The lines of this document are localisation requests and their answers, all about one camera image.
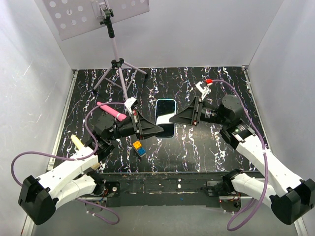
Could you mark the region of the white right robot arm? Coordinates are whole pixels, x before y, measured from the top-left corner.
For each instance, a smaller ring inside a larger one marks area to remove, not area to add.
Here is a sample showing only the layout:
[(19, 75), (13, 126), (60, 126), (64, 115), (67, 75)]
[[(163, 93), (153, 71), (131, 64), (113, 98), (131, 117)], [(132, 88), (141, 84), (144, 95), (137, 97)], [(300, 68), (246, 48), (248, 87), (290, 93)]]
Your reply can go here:
[(243, 112), (242, 102), (235, 95), (226, 95), (218, 107), (196, 97), (170, 122), (194, 126), (201, 121), (220, 124), (224, 141), (254, 164), (265, 178), (262, 183), (234, 170), (223, 176), (223, 191), (231, 196), (241, 192), (255, 198), (281, 222), (291, 225), (315, 207), (315, 182), (302, 179), (267, 149), (258, 133), (242, 120)]

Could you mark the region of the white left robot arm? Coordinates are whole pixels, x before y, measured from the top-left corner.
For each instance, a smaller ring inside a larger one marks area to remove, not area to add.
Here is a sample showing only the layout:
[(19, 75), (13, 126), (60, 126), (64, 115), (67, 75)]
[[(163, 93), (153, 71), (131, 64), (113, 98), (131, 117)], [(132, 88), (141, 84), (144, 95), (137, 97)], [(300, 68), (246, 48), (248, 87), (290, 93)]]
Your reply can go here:
[(145, 119), (137, 110), (133, 110), (121, 122), (103, 113), (94, 125), (94, 139), (89, 139), (74, 155), (53, 170), (23, 180), (19, 206), (34, 224), (41, 225), (59, 207), (78, 197), (89, 194), (101, 196), (106, 181), (92, 167), (114, 149), (111, 141), (131, 135), (143, 140), (161, 132), (162, 127)]

